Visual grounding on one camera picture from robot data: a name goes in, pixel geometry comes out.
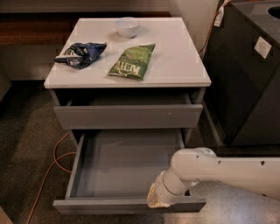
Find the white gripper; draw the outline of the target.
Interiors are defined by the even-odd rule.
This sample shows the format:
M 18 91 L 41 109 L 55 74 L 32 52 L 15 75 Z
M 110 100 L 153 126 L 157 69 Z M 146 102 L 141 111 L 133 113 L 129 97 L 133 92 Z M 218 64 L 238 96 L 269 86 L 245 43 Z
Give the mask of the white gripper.
M 172 170 L 162 171 L 150 186 L 147 195 L 149 208 L 167 208 L 179 202 L 197 181 L 183 181 Z

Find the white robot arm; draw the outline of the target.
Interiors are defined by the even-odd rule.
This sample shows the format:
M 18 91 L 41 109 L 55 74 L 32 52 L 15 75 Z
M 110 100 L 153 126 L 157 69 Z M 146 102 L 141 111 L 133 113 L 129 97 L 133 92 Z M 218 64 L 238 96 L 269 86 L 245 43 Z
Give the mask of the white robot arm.
M 280 200 L 280 158 L 218 157 L 208 148 L 178 150 L 172 155 L 168 169 L 152 183 L 148 207 L 175 205 L 187 190 L 211 181 Z

